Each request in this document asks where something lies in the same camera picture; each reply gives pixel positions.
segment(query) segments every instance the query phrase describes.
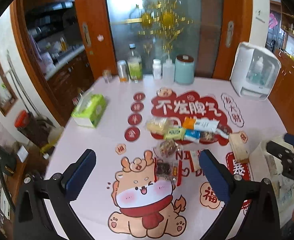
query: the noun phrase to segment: cartoon dog illustration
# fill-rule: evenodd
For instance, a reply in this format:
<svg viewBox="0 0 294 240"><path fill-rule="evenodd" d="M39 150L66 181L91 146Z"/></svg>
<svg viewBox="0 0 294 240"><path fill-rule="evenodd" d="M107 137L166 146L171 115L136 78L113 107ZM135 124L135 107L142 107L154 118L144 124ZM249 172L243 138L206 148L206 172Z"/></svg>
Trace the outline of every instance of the cartoon dog illustration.
<svg viewBox="0 0 294 240"><path fill-rule="evenodd" d="M165 179L156 180L152 152L145 151L144 159L135 158L132 163L124 157L121 164L123 169L115 175L111 194L120 213L110 215L110 230L137 238L180 236L187 225L179 215L185 210L186 200L181 196L172 203L175 187Z"/></svg>

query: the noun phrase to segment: cartoon flame tail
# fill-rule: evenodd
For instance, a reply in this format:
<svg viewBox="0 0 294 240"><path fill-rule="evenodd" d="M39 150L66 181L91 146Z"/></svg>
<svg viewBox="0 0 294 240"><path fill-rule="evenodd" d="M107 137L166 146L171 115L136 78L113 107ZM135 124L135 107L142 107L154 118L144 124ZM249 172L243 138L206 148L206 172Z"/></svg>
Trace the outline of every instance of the cartoon flame tail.
<svg viewBox="0 0 294 240"><path fill-rule="evenodd" d="M179 213L180 211L181 212L185 211L185 209L186 209L185 198L182 195L180 195L180 198L175 200L174 206L175 206L176 213Z"/></svg>

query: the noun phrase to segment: table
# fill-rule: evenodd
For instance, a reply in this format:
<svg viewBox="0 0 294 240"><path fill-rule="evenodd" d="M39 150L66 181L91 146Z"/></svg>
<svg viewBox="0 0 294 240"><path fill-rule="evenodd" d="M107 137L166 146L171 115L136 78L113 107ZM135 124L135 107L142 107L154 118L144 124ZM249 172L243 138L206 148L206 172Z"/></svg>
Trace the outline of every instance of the table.
<svg viewBox="0 0 294 240"><path fill-rule="evenodd" d="M177 122L186 116L215 118L233 132L244 131L249 152L262 140L286 133L268 100L239 97L227 81L196 78L190 86L166 86L151 76L140 83L120 83L115 78L106 84L100 78L92 89L108 100L98 128L80 127L70 119L51 158L46 179L56 172L63 173L86 149L96 152L96 167L78 199L71 202L96 240L148 236L200 239L224 204L211 193L203 172L193 171L189 150L210 149L230 172L255 180L252 173L255 167L237 163L228 141L218 136L215 143L186 144L184 151L176 154L181 166L181 185L172 187L161 180L154 182L153 147L159 140L144 128L152 113ZM50 202L46 201L46 205L58 234L66 237ZM148 216L143 208L146 205L155 212ZM237 233L247 207L245 202L229 237Z"/></svg>

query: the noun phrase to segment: screw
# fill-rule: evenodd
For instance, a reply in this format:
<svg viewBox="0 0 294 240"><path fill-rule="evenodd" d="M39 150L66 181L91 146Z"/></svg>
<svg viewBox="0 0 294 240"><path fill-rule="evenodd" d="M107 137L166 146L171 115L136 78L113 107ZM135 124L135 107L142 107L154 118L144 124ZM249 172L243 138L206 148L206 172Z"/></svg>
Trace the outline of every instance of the screw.
<svg viewBox="0 0 294 240"><path fill-rule="evenodd" d="M264 178L264 183L267 184L267 185L269 185L269 184L271 184L271 181L268 178Z"/></svg>
<svg viewBox="0 0 294 240"><path fill-rule="evenodd" d="M29 182L31 182L31 178L30 177L27 177L24 179L24 183L25 184L28 184Z"/></svg>
<svg viewBox="0 0 294 240"><path fill-rule="evenodd" d="M61 177L61 173L55 173L55 174L52 176L52 178L53 178L54 180L60 179L60 177Z"/></svg>
<svg viewBox="0 0 294 240"><path fill-rule="evenodd" d="M240 176L239 174L235 174L235 175L234 175L234 179L235 179L235 180L238 180L238 181L241 181L243 178L242 178L242 176Z"/></svg>

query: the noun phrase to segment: green tissue box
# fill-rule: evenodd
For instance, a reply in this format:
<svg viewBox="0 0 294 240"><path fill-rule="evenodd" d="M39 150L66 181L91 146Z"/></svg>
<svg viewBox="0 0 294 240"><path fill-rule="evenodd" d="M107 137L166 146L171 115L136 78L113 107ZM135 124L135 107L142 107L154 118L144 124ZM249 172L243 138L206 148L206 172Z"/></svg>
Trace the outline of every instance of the green tissue box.
<svg viewBox="0 0 294 240"><path fill-rule="evenodd" d="M96 128L106 106L107 103L103 95L85 93L71 113L71 117L77 125Z"/></svg>

